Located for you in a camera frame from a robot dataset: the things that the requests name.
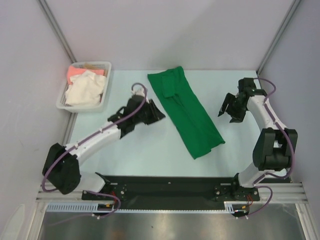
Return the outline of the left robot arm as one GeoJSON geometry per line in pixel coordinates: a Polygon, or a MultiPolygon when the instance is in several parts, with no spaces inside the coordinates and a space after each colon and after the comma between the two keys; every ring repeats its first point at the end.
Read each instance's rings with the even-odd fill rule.
{"type": "Polygon", "coordinates": [[[93,191],[100,200],[110,196],[106,176],[218,178],[217,169],[204,169],[214,158],[187,156],[165,132],[167,122],[152,99],[133,95],[104,125],[86,138],[49,149],[42,174],[54,191],[67,195],[77,189],[93,191]]]}

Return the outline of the green t shirt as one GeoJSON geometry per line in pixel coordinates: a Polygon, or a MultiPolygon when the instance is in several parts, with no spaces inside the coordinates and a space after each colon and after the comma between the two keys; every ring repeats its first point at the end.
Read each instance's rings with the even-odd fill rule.
{"type": "Polygon", "coordinates": [[[147,78],[193,159],[226,143],[190,87],[181,66],[148,74],[147,78]]]}

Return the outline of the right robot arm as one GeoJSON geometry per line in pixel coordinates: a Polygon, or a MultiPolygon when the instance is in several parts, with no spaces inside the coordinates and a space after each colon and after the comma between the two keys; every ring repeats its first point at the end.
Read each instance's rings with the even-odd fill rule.
{"type": "Polygon", "coordinates": [[[243,122],[246,113],[250,112],[260,129],[252,163],[237,173],[227,187],[226,194],[231,200],[245,201],[265,177],[285,180],[294,169],[298,133],[287,128],[278,118],[270,104],[270,96],[264,89],[256,87],[254,78],[245,77],[238,81],[236,95],[226,94],[219,110],[220,116],[230,115],[231,123],[243,122]]]}

